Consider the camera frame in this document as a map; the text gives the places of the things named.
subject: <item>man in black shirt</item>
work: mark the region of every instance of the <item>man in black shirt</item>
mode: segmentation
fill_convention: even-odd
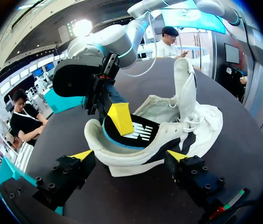
[[[16,136],[34,146],[48,120],[31,104],[26,104],[26,100],[27,96],[24,90],[17,90],[14,93],[14,113],[10,120],[10,126]]]

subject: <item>lanyard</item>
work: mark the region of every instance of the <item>lanyard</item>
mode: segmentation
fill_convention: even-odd
[[[33,120],[39,121],[38,119],[35,119],[34,117],[30,116],[30,115],[25,111],[24,108],[23,108],[23,111],[25,112],[25,114],[18,113],[18,112],[14,112],[14,113],[17,114],[17,115],[20,115],[20,116],[26,117],[26,118],[31,118],[31,119],[33,119]]]

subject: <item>teal box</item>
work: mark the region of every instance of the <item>teal box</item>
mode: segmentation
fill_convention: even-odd
[[[44,95],[54,113],[59,113],[82,104],[84,97],[60,97],[53,88]]]

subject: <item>eyeglasses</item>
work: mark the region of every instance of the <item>eyeglasses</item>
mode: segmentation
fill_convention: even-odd
[[[26,105],[26,103],[18,103],[18,102],[16,102],[16,104],[17,104],[18,106],[25,106],[25,105]]]

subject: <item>shoe tongue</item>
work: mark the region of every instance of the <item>shoe tongue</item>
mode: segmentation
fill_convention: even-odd
[[[196,117],[194,114],[196,105],[196,85],[193,73],[190,74],[183,88],[180,90],[177,102],[181,122],[186,118],[192,120]]]
[[[175,96],[178,98],[179,92],[188,79],[188,61],[185,58],[177,59],[174,63]]]

